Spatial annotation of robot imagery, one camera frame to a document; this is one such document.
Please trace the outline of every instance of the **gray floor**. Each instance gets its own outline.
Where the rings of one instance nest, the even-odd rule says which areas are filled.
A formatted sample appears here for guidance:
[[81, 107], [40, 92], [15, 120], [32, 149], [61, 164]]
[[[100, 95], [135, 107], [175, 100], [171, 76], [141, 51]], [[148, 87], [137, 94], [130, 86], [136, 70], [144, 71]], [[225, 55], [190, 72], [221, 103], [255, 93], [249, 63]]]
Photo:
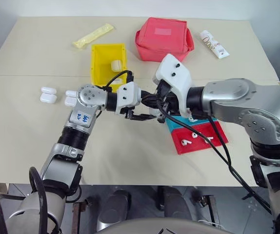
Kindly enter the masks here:
[[[192, 187], [175, 186], [183, 194], [192, 218], [197, 220], [196, 210], [191, 202]], [[91, 196], [99, 200], [100, 206], [117, 189], [125, 189], [132, 196], [132, 205], [128, 214], [128, 219], [140, 217], [163, 217], [163, 212], [155, 208], [155, 192], [157, 186], [107, 186], [107, 185], [84, 185], [82, 186], [81, 200]], [[204, 195], [214, 195], [217, 201], [220, 223], [226, 230], [235, 234], [271, 234], [272, 218], [263, 208], [249, 198], [241, 200], [247, 193], [243, 188], [234, 187], [199, 187]], [[263, 188], [255, 190], [266, 200], [267, 191]], [[27, 196], [30, 193], [30, 186], [26, 184], [11, 184], [9, 193], [13, 195]], [[19, 201], [2, 200], [2, 207], [5, 217], [8, 217], [20, 204]], [[62, 223], [64, 234], [71, 233], [72, 223], [72, 204], [66, 204]], [[207, 208], [202, 208], [202, 218], [210, 220]], [[96, 218], [98, 216], [98, 207], [86, 209], [81, 213], [80, 233], [92, 234], [96, 229]]]

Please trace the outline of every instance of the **white table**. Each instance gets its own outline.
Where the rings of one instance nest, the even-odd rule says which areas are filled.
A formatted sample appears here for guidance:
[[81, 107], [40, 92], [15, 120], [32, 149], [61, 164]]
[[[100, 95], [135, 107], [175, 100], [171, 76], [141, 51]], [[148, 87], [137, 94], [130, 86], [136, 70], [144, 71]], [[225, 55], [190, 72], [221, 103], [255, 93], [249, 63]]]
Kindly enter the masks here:
[[[124, 42], [128, 68], [147, 91], [159, 63], [138, 59], [135, 32], [146, 18], [20, 18], [0, 50], [0, 182], [28, 183], [28, 168], [39, 170], [57, 142], [71, 110], [64, 92], [89, 83], [90, 46], [72, 41], [108, 22], [115, 30], [94, 43]], [[212, 80], [248, 78], [276, 85], [278, 78], [247, 21], [188, 19], [195, 50], [184, 60], [196, 85]], [[219, 60], [197, 32], [209, 30], [230, 53]], [[40, 87], [58, 89], [54, 105], [39, 102]], [[144, 107], [138, 108], [141, 113]], [[245, 130], [221, 123], [235, 169], [250, 185], [250, 142]], [[88, 139], [81, 165], [88, 184], [239, 186], [212, 149], [177, 155], [165, 124], [137, 122], [104, 112]]]

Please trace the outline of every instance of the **yellow box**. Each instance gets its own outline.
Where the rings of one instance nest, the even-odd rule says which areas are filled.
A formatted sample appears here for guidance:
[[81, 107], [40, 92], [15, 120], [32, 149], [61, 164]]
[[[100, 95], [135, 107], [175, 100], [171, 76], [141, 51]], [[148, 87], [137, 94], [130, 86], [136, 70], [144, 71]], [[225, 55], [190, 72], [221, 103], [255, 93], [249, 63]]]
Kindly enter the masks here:
[[[127, 70], [127, 53], [125, 44], [94, 44], [91, 46], [91, 82], [105, 86], [119, 72], [113, 72], [111, 62], [120, 60], [122, 70]], [[113, 92], [126, 83], [127, 74], [117, 78], [110, 86]]]

